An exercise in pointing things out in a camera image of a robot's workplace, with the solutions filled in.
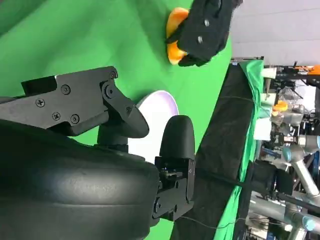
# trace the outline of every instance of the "table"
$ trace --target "table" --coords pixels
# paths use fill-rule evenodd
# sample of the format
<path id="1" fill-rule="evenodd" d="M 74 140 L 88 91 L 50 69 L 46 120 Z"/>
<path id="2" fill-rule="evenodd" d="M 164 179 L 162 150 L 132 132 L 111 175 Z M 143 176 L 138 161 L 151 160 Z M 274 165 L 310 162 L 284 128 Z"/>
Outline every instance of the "table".
<path id="1" fill-rule="evenodd" d="M 167 17 L 173 8 L 188 8 L 191 2 L 0 1 L 0 96 L 22 95 L 22 81 L 114 66 L 116 85 L 135 102 L 156 90 L 170 92 L 180 114 L 192 119 L 197 149 L 231 59 L 231 44 L 202 67 L 169 64 Z M 76 139 L 92 145 L 97 133 L 95 128 Z M 161 220 L 147 239 L 169 239 L 172 227 Z"/>

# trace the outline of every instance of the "black cloth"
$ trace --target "black cloth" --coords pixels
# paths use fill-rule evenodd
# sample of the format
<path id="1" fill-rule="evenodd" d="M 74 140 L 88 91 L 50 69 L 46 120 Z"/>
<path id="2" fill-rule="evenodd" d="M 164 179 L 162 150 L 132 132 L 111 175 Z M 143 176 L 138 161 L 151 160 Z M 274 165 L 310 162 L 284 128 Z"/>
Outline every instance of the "black cloth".
<path id="1" fill-rule="evenodd" d="M 209 126 L 195 156 L 196 168 L 237 179 L 254 103 L 240 66 L 230 65 Z M 184 216 L 216 227 L 234 186 L 195 175 L 194 207 Z M 212 240 L 216 230 L 185 218 L 173 227 L 171 240 Z"/>

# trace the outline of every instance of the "black bracket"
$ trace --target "black bracket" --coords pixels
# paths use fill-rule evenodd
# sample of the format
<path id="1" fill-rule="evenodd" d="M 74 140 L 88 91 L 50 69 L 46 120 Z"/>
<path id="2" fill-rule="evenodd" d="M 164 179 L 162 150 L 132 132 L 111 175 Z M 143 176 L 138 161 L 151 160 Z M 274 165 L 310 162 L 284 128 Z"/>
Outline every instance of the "black bracket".
<path id="1" fill-rule="evenodd" d="M 193 208 L 195 167 L 194 159 L 156 157 L 160 186 L 152 218 L 175 221 Z"/>
<path id="2" fill-rule="evenodd" d="M 25 81 L 25 96 L 0 99 L 0 119 L 66 136 L 104 124 L 122 136 L 143 138 L 149 126 L 116 87 L 117 77 L 117 70 L 108 66 Z"/>

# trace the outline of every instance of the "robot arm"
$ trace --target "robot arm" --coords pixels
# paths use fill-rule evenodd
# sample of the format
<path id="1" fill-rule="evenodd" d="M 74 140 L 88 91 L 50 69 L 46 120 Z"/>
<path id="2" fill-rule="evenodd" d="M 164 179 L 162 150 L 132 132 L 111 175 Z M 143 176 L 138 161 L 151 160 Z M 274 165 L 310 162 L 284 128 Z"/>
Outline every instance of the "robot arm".
<path id="1" fill-rule="evenodd" d="M 149 132 L 117 76 L 113 67 L 52 76 L 2 98 L 1 239 L 140 240 L 193 207 L 191 120 L 170 119 L 155 165 L 114 150 Z M 95 146 L 66 137 L 99 125 Z"/>

